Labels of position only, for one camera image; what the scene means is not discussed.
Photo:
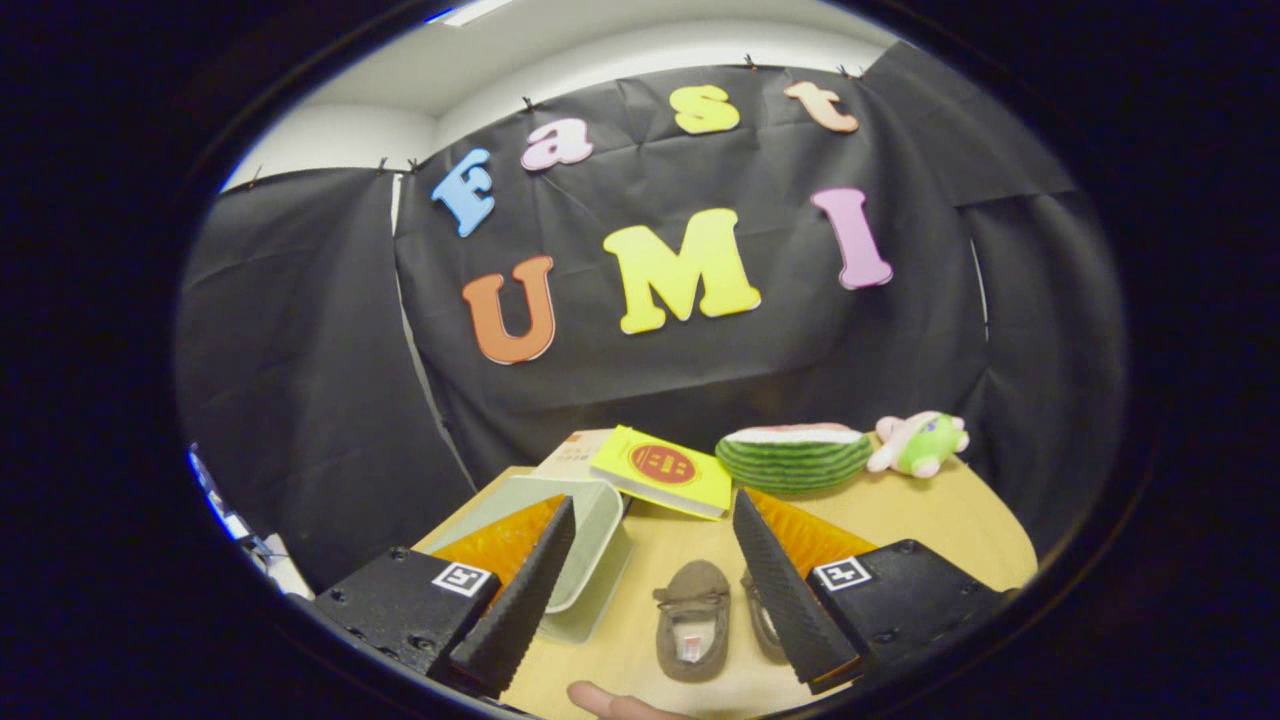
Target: orange letter u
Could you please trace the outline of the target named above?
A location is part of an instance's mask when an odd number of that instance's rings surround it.
[[[499,365],[513,365],[532,360],[550,347],[556,337],[556,314],[552,311],[552,295],[547,286],[547,273],[550,269],[552,259],[539,255],[516,265],[511,272],[511,277],[525,284],[525,300],[529,302],[529,332],[521,337],[511,337],[502,322],[502,305],[498,302],[502,275],[485,275],[462,288],[462,297],[471,306],[476,342],[485,357]]]

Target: black fabric backdrop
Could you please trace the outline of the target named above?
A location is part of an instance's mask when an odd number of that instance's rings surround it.
[[[472,491],[404,340],[392,176],[311,170],[224,193],[195,243],[178,400],[228,503],[326,588]]]
[[[824,129],[783,88],[813,81],[861,123]],[[690,136],[667,102],[724,88],[741,113]],[[535,128],[588,122],[594,154],[526,172]],[[431,191],[484,147],[494,211],[467,238]],[[847,291],[813,192],[858,187],[893,279]],[[650,227],[678,251],[689,218],[739,214],[749,313],[626,336],[612,232]],[[529,328],[518,263],[549,255],[556,338],[498,365],[462,299],[499,273],[503,319]],[[535,462],[573,429],[623,423],[710,451],[755,424],[841,421],[934,409],[972,427],[966,461],[1044,552],[1091,502],[1121,421],[1120,292],[1085,197],[1034,135],[964,78],[906,45],[860,79],[716,67],[653,73],[541,101],[433,156],[406,178],[396,237],[404,309],[447,427],[472,477]],[[983,292],[987,309],[983,310]]]

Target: pink plush toy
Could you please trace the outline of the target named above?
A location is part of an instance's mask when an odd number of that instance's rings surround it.
[[[969,447],[964,420],[933,410],[908,419],[881,418],[876,434],[884,443],[872,454],[867,469],[878,473],[893,468],[916,478],[932,478],[952,452]]]

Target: pink letter i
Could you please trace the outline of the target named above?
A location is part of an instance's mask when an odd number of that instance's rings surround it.
[[[884,284],[893,277],[893,266],[881,259],[867,224],[863,191],[851,187],[819,190],[810,201],[827,213],[833,228],[845,269],[840,270],[840,284],[849,290]]]

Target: brown slipper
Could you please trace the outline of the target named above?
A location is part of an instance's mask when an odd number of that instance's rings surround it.
[[[653,591],[658,619],[658,665],[672,680],[709,680],[724,666],[728,647],[728,580],[719,568],[694,560]]]
[[[749,570],[742,573],[742,587],[746,589],[746,606],[751,612],[751,630],[755,632],[760,650],[769,660],[786,662],[787,656],[782,652],[782,641],[778,639],[778,632],[773,628],[769,611],[764,607],[764,598],[760,597],[760,588],[755,587],[755,580],[751,579]]]

